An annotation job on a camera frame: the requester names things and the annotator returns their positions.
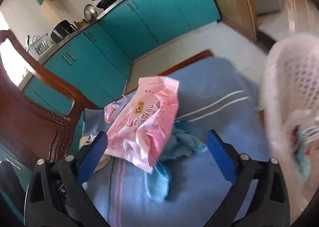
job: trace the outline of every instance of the cabinet handle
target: cabinet handle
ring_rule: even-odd
[[[18,167],[17,165],[15,165],[12,161],[10,161],[8,158],[5,158],[7,162],[10,162],[12,166],[16,167],[17,169],[20,169],[20,167]]]
[[[88,35],[89,35],[89,36],[92,38],[92,40],[95,42],[95,39],[94,39],[94,37],[92,36],[92,34],[89,33]]]
[[[129,11],[132,11],[130,6],[127,4],[126,7],[129,9]]]
[[[69,56],[71,56],[71,58],[75,61],[76,59],[75,59],[75,57],[69,52],[69,51],[67,51],[66,52]]]
[[[62,55],[62,58],[65,59],[69,63],[70,66],[72,65],[72,62],[70,62],[69,59],[66,58],[64,55]]]
[[[134,9],[138,9],[138,7],[132,1],[130,1],[130,3]]]

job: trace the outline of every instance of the wooden chair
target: wooden chair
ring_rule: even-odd
[[[38,159],[63,159],[73,141],[84,108],[100,109],[77,88],[48,71],[20,45],[12,31],[0,31],[0,44],[9,39],[39,80],[73,102],[68,115],[61,115],[28,99],[9,79],[0,56],[0,144],[30,169]]]

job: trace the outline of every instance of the window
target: window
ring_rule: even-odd
[[[0,13],[0,29],[9,29],[2,13]],[[25,68],[26,61],[14,49],[9,40],[6,40],[0,45],[0,54],[4,68],[7,71],[9,78],[15,85],[18,86],[27,73]]]

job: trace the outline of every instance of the white stripe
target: white stripe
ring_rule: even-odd
[[[190,113],[187,113],[187,114],[185,114],[185,115],[182,115],[182,116],[177,117],[176,120],[181,119],[181,118],[186,117],[186,116],[189,116],[189,115],[192,115],[192,114],[195,114],[195,113],[200,112],[200,111],[202,111],[202,110],[205,110],[205,109],[207,109],[207,108],[210,108],[210,107],[212,107],[213,105],[216,105],[217,103],[223,101],[224,99],[227,99],[228,97],[230,97],[230,96],[232,96],[232,95],[235,95],[235,94],[237,94],[237,93],[241,93],[241,92],[244,92],[244,90],[238,90],[238,91],[229,93],[229,94],[227,94],[226,96],[222,97],[220,100],[217,100],[216,102],[214,102],[214,103],[212,103],[212,104],[210,104],[210,105],[208,105],[208,106],[205,106],[205,107],[200,108],[200,109],[198,109],[198,110],[196,110],[196,111],[193,111],[193,112],[190,112]]]
[[[238,102],[238,101],[242,101],[242,100],[246,100],[246,99],[249,99],[249,97],[248,97],[248,96],[246,96],[246,97],[243,97],[243,98],[240,98],[240,99],[237,99],[237,100],[233,100],[233,101],[231,101],[231,102],[227,103],[226,105],[223,105],[223,106],[222,106],[222,107],[220,107],[219,109],[216,109],[216,110],[215,110],[215,111],[213,111],[213,112],[210,112],[210,113],[207,113],[207,114],[202,115],[202,116],[200,116],[200,117],[197,117],[197,118],[194,118],[194,119],[192,119],[192,120],[189,120],[189,122],[194,122],[194,121],[197,121],[197,120],[199,120],[199,119],[205,118],[206,116],[209,116],[209,115],[215,114],[215,113],[217,113],[217,112],[221,111],[223,108],[225,108],[225,107],[227,107],[227,106],[229,106],[229,105],[231,105],[231,104],[233,104],[233,103],[236,103],[236,102]]]

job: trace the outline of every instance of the white plastic laundry basket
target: white plastic laundry basket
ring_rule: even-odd
[[[294,110],[311,109],[319,115],[319,38],[298,34],[277,42],[271,49],[264,75],[266,132],[272,156],[284,173],[291,222],[307,206],[312,194],[302,185],[292,157],[289,135],[283,124]]]

